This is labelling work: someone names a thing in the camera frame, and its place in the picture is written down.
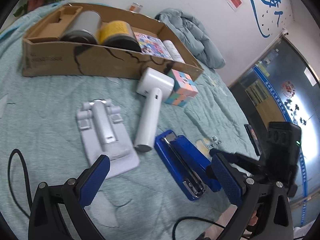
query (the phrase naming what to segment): folded down jacket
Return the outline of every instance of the folded down jacket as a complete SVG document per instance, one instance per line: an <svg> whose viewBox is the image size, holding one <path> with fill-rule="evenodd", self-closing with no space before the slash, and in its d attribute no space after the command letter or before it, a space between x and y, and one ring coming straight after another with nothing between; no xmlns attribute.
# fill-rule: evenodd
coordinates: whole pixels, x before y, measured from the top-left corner
<svg viewBox="0 0 320 240"><path fill-rule="evenodd" d="M222 68L225 60L210 40L202 23L179 9L168 8L158 13L155 19L165 23L184 43L195 58L209 68Z"/></svg>

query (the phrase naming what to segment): security camera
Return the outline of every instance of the security camera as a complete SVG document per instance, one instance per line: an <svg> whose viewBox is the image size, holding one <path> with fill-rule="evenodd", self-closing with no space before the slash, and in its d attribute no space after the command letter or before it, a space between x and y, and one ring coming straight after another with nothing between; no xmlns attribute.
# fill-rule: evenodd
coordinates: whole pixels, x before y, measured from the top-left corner
<svg viewBox="0 0 320 240"><path fill-rule="evenodd" d="M288 32L288 30L286 29L286 28L282 28L282 35L283 36L287 36L287 35L289 35L289 32Z"/></svg>

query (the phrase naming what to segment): black wire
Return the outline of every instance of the black wire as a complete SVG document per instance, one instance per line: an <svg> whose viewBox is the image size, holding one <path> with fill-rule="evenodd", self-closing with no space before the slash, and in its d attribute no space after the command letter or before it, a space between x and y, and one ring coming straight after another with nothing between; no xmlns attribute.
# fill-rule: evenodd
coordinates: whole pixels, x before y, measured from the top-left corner
<svg viewBox="0 0 320 240"><path fill-rule="evenodd" d="M19 203L16 200L16 197L14 196L12 187L11 187L11 182L10 182L10 166L11 166L11 161L12 161L12 157L14 156L14 154L18 154L22 163L22 168L23 168L23 173L24 173L24 181L26 184L26 192L27 192L27 199L28 199L28 204L29 204L29 208L31 210L31 206L32 206L32 197L31 197L31 191L30 191L30 183L29 183L29 176L28 176L28 169L27 169L27 165L26 162L24 161L24 158L22 156L22 153L18 150L18 149L14 149L12 151L12 153L10 154L9 157L9 163L8 163L8 184L9 184L9 189L10 189L10 193L12 195L13 201L15 202L15 204L18 206L18 208L22 211L22 213L30 219L30 216L27 214L27 212L19 205Z"/></svg>
<svg viewBox="0 0 320 240"><path fill-rule="evenodd" d="M203 221L203 222L207 222L207 223L216 225L216 226L221 227L223 229L225 228L224 226L222 226L222 225L220 225L220 224L218 224L216 222L213 222L213 221L210 221L210 220L207 220L207 219L204 219L204 218L199 218L199 217L181 217L175 222L175 224L173 226L173 229L172 229L172 240L176 240L176 228L177 228L178 224L183 220L200 220L200 221Z"/></svg>

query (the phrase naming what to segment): pastel rubik's cube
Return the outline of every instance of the pastel rubik's cube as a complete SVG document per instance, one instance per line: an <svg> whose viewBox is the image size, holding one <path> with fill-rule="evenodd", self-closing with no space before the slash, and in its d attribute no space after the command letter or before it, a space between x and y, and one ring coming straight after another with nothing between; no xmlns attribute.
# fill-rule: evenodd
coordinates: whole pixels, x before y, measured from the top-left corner
<svg viewBox="0 0 320 240"><path fill-rule="evenodd" d="M196 84L188 74L172 69L169 71L168 76L174 79L174 87L166 103L185 106L190 99L198 94Z"/></svg>

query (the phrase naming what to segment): bed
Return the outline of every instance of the bed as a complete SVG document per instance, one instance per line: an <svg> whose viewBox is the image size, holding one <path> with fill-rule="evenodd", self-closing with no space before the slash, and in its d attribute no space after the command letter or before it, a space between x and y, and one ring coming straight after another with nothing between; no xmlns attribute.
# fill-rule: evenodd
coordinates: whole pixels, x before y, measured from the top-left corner
<svg viewBox="0 0 320 240"><path fill-rule="evenodd" d="M121 106L124 125L134 140L145 101L135 92L137 80L21 75L23 33L57 5L38 8L0 34L0 211L20 240L28 238L28 219L9 192L7 165L11 151L18 148L24 155L33 196L40 182L63 184L89 167L75 119L82 102L111 98ZM243 112L220 76L204 64L202 67L204 73L196 80L199 94L184 108L163 104L157 134L172 129L202 151L215 147L254 158ZM208 190L199 201L189 201L156 151L138 155L139 167L105 180L92 205L85 208L106 239L168 240L179 217L217 220L230 205L223 190ZM12 161L11 180L18 202L29 212L18 157ZM79 239L66 211L62 212L71 235ZM196 239L209 226L200 221L182 222L177 239Z"/></svg>

